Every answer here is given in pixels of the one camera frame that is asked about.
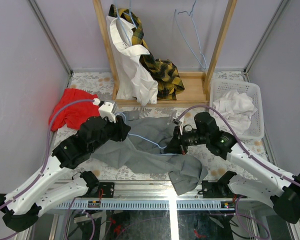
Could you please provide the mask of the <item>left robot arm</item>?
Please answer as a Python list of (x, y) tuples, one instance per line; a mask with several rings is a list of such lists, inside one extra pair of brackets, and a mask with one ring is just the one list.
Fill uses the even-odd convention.
[(111, 122), (107, 117), (90, 117), (77, 133), (63, 140), (26, 182), (14, 191), (0, 193), (2, 220), (11, 230), (19, 233), (32, 225), (57, 205), (66, 200), (88, 196), (95, 197), (100, 182), (91, 171), (83, 171), (64, 186), (50, 190), (60, 177), (88, 160), (92, 153), (108, 141), (124, 141), (131, 127), (121, 116)]

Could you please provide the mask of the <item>blue wire hanger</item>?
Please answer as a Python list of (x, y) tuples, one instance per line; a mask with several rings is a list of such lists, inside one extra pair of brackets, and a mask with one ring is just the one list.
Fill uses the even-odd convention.
[(198, 63), (202, 70), (206, 70), (208, 67), (206, 56), (203, 52), (200, 36), (196, 26), (194, 13), (197, 6), (197, 0), (194, 0), (191, 8), (188, 10), (175, 9), (173, 18), (177, 29), (188, 47), (190, 53)]

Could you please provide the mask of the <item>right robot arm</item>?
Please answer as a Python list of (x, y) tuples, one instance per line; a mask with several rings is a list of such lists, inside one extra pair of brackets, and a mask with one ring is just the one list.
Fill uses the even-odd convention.
[(295, 175), (254, 156), (236, 136), (220, 130), (208, 112), (195, 115), (196, 128), (190, 131), (185, 130), (183, 116), (177, 113), (172, 117), (176, 127), (171, 141), (164, 149), (166, 153), (185, 155), (189, 146), (206, 146), (213, 155), (238, 165), (257, 178), (249, 180), (228, 171), (222, 177), (224, 181), (218, 184), (221, 196), (243, 195), (271, 207), (288, 223), (299, 221), (300, 173)]

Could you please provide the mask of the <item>white plastic basket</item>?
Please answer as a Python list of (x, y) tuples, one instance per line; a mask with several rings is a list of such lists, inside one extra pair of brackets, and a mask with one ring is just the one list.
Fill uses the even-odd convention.
[(252, 98), (257, 112), (251, 118), (251, 125), (243, 135), (237, 135), (241, 140), (258, 140), (264, 137), (264, 114), (260, 87), (254, 83), (239, 81), (215, 79), (210, 86), (209, 106), (213, 108), (213, 101), (219, 99), (225, 92), (237, 90), (239, 93), (246, 93)]

